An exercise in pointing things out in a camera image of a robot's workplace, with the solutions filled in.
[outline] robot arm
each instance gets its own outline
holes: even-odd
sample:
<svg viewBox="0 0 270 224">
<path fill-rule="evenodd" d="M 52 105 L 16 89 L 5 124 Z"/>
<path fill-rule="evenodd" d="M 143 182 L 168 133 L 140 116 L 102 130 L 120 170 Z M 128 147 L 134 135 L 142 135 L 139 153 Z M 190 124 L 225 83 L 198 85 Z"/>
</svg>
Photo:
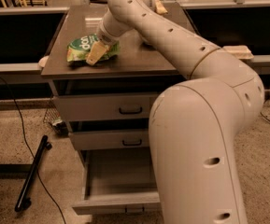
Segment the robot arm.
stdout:
<svg viewBox="0 0 270 224">
<path fill-rule="evenodd" d="M 154 12 L 154 0 L 108 0 L 98 36 L 112 45 L 135 28 L 190 81 L 164 91 L 149 116 L 149 144 L 166 224 L 247 224 L 234 137 L 263 107 L 246 64 Z"/>
</svg>

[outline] drawer handle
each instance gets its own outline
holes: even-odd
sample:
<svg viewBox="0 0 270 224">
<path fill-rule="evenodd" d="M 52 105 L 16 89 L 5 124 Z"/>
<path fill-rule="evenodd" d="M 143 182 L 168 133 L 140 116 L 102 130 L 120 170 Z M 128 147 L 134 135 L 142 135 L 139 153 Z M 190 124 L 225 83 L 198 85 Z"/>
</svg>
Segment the drawer handle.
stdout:
<svg viewBox="0 0 270 224">
<path fill-rule="evenodd" d="M 119 108 L 119 113 L 122 115 L 135 115 L 142 113 L 143 108 L 139 107 L 137 110 L 123 110 L 122 108 Z"/>
<path fill-rule="evenodd" d="M 142 145 L 142 139 L 139 139 L 138 141 L 133 141 L 133 142 L 127 142 L 127 141 L 122 140 L 122 144 L 124 146 L 127 146 L 127 147 L 129 147 L 129 146 L 140 146 L 140 145 Z"/>
</svg>

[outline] green chip bag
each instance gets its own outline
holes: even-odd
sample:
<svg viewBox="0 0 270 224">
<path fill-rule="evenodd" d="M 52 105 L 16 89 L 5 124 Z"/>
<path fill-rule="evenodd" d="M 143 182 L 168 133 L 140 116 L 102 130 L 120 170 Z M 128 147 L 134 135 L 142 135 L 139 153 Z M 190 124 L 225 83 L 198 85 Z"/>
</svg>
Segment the green chip bag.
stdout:
<svg viewBox="0 0 270 224">
<path fill-rule="evenodd" d="M 87 56 L 89 55 L 92 45 L 98 41 L 96 34 L 86 35 L 82 38 L 72 41 L 67 48 L 67 61 L 73 62 L 86 62 Z M 108 46 L 108 51 L 100 58 L 99 61 L 108 60 L 110 57 L 118 55 L 120 52 L 119 42 L 113 46 Z"/>
</svg>

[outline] desk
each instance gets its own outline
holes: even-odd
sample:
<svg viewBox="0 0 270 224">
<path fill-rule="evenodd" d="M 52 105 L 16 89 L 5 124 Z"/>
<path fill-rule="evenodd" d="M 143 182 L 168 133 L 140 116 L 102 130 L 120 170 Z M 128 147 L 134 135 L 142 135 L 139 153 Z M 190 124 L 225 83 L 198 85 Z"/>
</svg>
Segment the desk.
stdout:
<svg viewBox="0 0 270 224">
<path fill-rule="evenodd" d="M 177 3 L 165 17 L 193 31 Z M 93 34 L 107 7 L 71 7 L 42 71 L 84 165 L 82 214 L 154 211 L 160 208 L 149 154 L 149 111 L 166 88 L 184 80 L 137 31 L 121 38 L 119 56 L 91 67 L 70 67 L 66 47 Z"/>
</svg>

